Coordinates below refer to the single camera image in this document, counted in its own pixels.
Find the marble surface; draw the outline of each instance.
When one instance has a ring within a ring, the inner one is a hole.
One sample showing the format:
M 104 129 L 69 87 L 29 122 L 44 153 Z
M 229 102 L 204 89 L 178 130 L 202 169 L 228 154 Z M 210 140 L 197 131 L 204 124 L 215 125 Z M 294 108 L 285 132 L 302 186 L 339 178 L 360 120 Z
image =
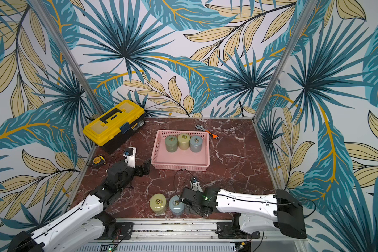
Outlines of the marble surface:
M 247 194 L 273 193 L 272 181 L 259 145 L 252 121 L 249 119 L 184 119 L 146 118 L 146 124 L 124 143 L 114 154 L 108 155 L 101 148 L 96 154 L 102 155 L 107 164 L 99 169 L 88 168 L 72 207 L 106 177 L 106 169 L 123 159 L 123 150 L 136 147 L 136 165 L 151 158 L 151 153 L 159 129 L 196 131 L 195 125 L 203 125 L 217 134 L 219 140 L 210 138 L 210 166 L 205 172 L 192 173 L 200 180 L 202 188 L 223 188 L 231 192 Z M 135 177 L 132 188 L 125 189 L 121 197 L 106 211 L 115 218 L 174 218 L 169 209 L 163 215 L 151 211 L 149 200 L 161 193 L 170 199 L 174 192 L 173 179 L 176 171 L 158 170 L 151 166 L 150 174 Z M 176 192 L 190 186 L 191 175 L 180 171 L 176 175 Z M 201 218 L 197 214 L 182 215 L 181 218 Z M 211 219 L 231 219 L 229 213 L 213 213 Z

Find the plastic basket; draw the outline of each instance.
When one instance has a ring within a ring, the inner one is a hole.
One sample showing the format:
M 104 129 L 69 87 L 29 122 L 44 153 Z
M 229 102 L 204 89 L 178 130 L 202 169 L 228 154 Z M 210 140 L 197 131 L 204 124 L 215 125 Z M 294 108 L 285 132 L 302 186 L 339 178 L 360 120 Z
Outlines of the plastic basket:
M 178 148 L 175 152 L 168 152 L 165 148 L 165 139 L 170 135 L 177 137 L 182 133 L 189 134 L 191 137 L 200 136 L 203 139 L 202 150 L 194 153 L 190 148 L 187 150 Z M 203 131 L 158 130 L 151 155 L 151 164 L 156 169 L 163 170 L 206 171 L 210 165 L 209 134 Z

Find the tape measure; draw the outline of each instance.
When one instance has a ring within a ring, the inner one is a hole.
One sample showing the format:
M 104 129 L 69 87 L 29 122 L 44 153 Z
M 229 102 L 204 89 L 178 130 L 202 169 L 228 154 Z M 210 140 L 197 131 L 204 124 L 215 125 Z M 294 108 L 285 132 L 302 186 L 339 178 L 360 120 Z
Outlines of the tape measure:
M 89 166 L 91 166 L 92 168 L 100 168 L 104 164 L 106 164 L 104 157 L 101 155 L 97 155 L 93 157 L 93 159 L 91 159 Z

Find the toolbox lid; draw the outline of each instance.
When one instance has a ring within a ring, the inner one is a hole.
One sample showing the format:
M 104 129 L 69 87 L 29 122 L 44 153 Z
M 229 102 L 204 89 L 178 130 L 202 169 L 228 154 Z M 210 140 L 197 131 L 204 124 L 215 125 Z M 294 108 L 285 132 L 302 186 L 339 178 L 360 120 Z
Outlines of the toolbox lid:
M 83 133 L 99 146 L 103 146 L 109 140 L 121 132 L 121 127 L 129 125 L 144 114 L 144 109 L 139 105 L 124 100 L 105 114 L 87 124 Z

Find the wall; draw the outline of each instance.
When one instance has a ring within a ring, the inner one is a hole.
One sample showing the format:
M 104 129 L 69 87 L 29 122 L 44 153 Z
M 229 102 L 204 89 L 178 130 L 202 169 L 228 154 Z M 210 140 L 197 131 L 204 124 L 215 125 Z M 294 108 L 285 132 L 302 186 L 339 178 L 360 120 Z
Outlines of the wall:
M 74 6 L 46 2 L 72 48 Z M 13 235 L 65 210 L 90 150 L 81 131 L 91 115 L 84 91 L 27 1 L 0 0 L 0 251 Z
M 250 117 L 305 0 L 81 3 L 72 53 L 106 109 L 130 99 L 153 117 Z
M 378 1 L 319 0 L 309 23 L 258 128 L 279 187 L 316 205 L 312 251 L 378 251 Z

